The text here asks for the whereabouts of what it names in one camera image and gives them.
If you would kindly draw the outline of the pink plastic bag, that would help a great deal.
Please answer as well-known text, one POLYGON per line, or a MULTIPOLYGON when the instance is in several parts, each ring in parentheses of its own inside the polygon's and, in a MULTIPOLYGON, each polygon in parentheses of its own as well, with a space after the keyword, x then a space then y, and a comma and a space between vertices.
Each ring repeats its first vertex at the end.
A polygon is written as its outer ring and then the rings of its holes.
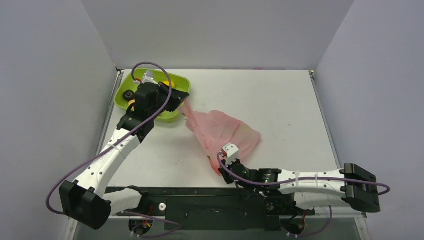
POLYGON ((258 131, 222 111, 195 111, 188 100, 184 101, 179 110, 187 117, 186 127, 195 134, 217 175, 221 174, 217 154, 223 146, 228 143, 236 145, 240 159, 246 160, 262 140, 258 131))

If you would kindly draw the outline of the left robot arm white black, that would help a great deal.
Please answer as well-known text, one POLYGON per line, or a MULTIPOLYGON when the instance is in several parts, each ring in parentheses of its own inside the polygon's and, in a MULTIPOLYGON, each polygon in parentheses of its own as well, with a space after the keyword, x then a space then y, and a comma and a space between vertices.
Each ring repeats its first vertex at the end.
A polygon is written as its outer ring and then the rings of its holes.
POLYGON ((74 181, 65 180, 60 185, 63 213, 93 230, 100 229, 111 215, 124 210, 145 214, 149 201, 136 187, 115 193, 106 193, 106 189, 129 154, 152 131, 157 116, 176 111, 189 95, 162 82, 139 85, 133 103, 117 124, 108 145, 74 181))

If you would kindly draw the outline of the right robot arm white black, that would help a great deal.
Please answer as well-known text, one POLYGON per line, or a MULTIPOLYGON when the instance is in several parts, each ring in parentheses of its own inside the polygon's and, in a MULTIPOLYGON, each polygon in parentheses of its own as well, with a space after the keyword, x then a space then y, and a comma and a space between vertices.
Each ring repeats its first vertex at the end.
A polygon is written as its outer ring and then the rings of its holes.
POLYGON ((381 186, 371 172, 346 163, 341 169, 323 172, 300 172, 278 168, 249 169, 239 159, 226 165, 219 159, 219 171, 227 184, 236 183, 266 197, 285 196, 283 209, 294 214, 299 209, 316 207, 351 207, 362 213, 381 211, 378 188, 381 186))

